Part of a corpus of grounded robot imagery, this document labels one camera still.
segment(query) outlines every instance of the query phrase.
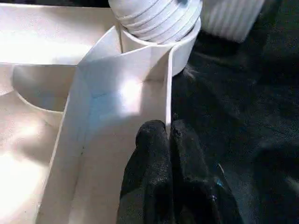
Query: cylindrical white object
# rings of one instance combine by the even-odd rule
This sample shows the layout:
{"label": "cylindrical white object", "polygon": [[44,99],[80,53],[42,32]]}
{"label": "cylindrical white object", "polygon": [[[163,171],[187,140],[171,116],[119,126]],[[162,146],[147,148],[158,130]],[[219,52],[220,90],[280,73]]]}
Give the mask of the cylindrical white object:
{"label": "cylindrical white object", "polygon": [[218,0],[204,2],[202,29],[235,42],[243,42],[251,30],[264,0]]}
{"label": "cylindrical white object", "polygon": [[109,0],[118,20],[130,19],[144,13],[160,0]]}
{"label": "cylindrical white object", "polygon": [[157,43],[168,43],[179,41],[183,38],[194,26],[195,22],[200,19],[200,11],[201,11],[201,2],[197,7],[192,7],[189,12],[186,13],[177,23],[175,23],[171,28],[164,31],[159,36],[153,37],[149,39],[151,42]]}
{"label": "cylindrical white object", "polygon": [[[110,0],[111,8],[121,14],[123,0]],[[147,10],[137,9],[131,15],[118,17],[119,22],[136,37],[156,43],[169,43],[180,40],[194,26],[202,8],[201,0],[158,0]]]}

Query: gloved hand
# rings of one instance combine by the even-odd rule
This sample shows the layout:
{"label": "gloved hand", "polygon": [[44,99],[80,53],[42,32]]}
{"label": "gloved hand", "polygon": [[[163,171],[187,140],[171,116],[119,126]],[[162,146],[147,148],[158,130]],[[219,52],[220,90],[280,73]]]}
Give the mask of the gloved hand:
{"label": "gloved hand", "polygon": [[121,188],[118,224],[242,223],[221,167],[182,121],[170,140],[161,121],[146,122],[136,137]]}

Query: white plastic surface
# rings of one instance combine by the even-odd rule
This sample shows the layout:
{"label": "white plastic surface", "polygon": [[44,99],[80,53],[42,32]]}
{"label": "white plastic surface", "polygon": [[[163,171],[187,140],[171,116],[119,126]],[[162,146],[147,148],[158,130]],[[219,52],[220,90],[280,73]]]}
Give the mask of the white plastic surface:
{"label": "white plastic surface", "polygon": [[256,21],[264,1],[205,1],[201,13],[202,28],[215,36],[235,42],[243,42]]}

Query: white plastic tray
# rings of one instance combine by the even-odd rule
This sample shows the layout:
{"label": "white plastic tray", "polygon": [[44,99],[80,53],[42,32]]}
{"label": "white plastic tray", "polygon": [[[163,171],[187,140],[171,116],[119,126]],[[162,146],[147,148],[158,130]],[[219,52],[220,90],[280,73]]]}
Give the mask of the white plastic tray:
{"label": "white plastic tray", "polygon": [[[0,62],[10,63],[0,66],[8,74],[3,83],[11,80],[18,103],[43,126],[59,127],[55,144],[47,144],[51,159],[37,178],[39,186],[23,194],[24,198],[35,195],[34,200],[25,200],[30,214],[24,215],[23,204],[17,203],[0,222],[115,223],[123,171],[135,148],[135,135],[150,119],[162,120],[169,130],[172,76],[187,63],[200,20],[182,41],[156,45],[119,27],[110,9],[0,4],[0,11],[0,43],[14,37],[11,46],[0,52]],[[45,39],[50,46],[44,45]],[[28,52],[30,57],[23,53],[25,43],[35,48]],[[59,44],[66,52],[54,48]],[[40,145],[34,154],[45,148]],[[0,160],[9,150],[3,149]],[[20,183],[31,182],[31,172],[24,177]],[[12,189],[22,190],[22,184]],[[0,186],[0,192],[4,190],[14,193]]]}

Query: white plastic part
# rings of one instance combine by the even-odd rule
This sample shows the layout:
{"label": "white plastic part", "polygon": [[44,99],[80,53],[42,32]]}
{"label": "white plastic part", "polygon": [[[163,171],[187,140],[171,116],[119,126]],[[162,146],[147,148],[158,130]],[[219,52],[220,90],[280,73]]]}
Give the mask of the white plastic part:
{"label": "white plastic part", "polygon": [[205,1],[201,13],[204,31],[235,42],[243,42],[265,0]]}
{"label": "white plastic part", "polygon": [[168,0],[109,0],[109,5],[118,20],[134,18],[153,7],[157,2]]}
{"label": "white plastic part", "polygon": [[131,19],[122,20],[121,23],[126,26],[130,32],[146,29],[166,20],[182,7],[181,4],[184,3],[178,2],[177,0],[158,1],[143,14]]}
{"label": "white plastic part", "polygon": [[[113,1],[112,9],[119,7],[116,2]],[[168,43],[180,40],[191,30],[199,18],[201,8],[201,0],[158,0],[138,16],[118,20],[131,34],[142,40]]]}

